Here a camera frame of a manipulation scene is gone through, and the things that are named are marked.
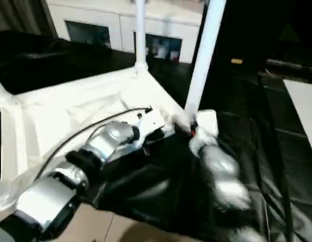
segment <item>white cabinet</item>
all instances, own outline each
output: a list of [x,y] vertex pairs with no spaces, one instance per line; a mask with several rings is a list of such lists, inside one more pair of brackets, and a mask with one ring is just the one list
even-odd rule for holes
[[64,6],[49,6],[60,38],[77,42],[105,42],[122,50],[119,15]]
[[[47,0],[58,36],[135,52],[135,5],[130,0]],[[149,0],[146,3],[147,54],[190,63],[203,3]]]

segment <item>white metal pole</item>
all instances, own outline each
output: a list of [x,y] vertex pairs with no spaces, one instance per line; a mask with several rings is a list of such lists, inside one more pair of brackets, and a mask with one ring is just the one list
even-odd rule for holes
[[146,33],[145,33],[145,0],[136,0],[136,68],[145,71],[146,62]]
[[185,112],[189,117],[192,117],[200,106],[225,4],[226,0],[210,0],[207,9],[201,43],[185,105]]

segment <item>cabinet door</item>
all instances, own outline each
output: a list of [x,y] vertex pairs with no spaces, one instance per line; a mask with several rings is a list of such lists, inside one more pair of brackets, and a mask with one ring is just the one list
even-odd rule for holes
[[49,11],[60,38],[122,50],[119,15],[55,5]]
[[[146,53],[157,58],[191,63],[197,40],[199,27],[177,24],[168,21],[145,19],[146,21]],[[120,16],[122,49],[135,52],[134,17]]]

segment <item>black fabric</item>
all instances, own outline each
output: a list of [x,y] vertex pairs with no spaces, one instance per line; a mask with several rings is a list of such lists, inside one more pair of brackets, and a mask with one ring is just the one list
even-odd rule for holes
[[[0,81],[14,94],[119,70],[134,61],[132,54],[100,47],[0,34]],[[189,65],[158,59],[148,64],[183,106]],[[138,152],[111,163],[86,202],[204,240],[224,241],[227,228],[250,224],[268,241],[312,242],[312,149],[289,93],[281,80],[228,70],[212,70],[201,108],[217,111],[221,147],[239,162],[254,211],[226,215],[213,208],[210,174],[191,157],[188,138],[179,133],[147,146],[149,157]]]
[[34,241],[38,235],[39,228],[31,222],[25,222],[13,214],[0,222],[0,228],[9,234],[14,242]]
[[312,84],[312,46],[276,41],[269,52],[260,75]]

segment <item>black plastic sheet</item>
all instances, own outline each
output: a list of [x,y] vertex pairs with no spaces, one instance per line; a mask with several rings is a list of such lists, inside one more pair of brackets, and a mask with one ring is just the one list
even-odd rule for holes
[[[97,46],[0,33],[0,81],[13,94],[119,70],[134,61],[132,54]],[[189,66],[162,60],[148,64],[183,106]],[[245,224],[268,241],[312,242],[312,149],[282,80],[215,70],[203,94],[204,108],[217,111],[219,139],[242,168],[254,211],[241,218],[216,214],[201,163],[190,156],[188,139],[178,134],[148,147],[150,157],[132,154],[134,165],[115,162],[87,202],[204,240],[224,241],[226,228]],[[141,195],[148,191],[156,196]]]

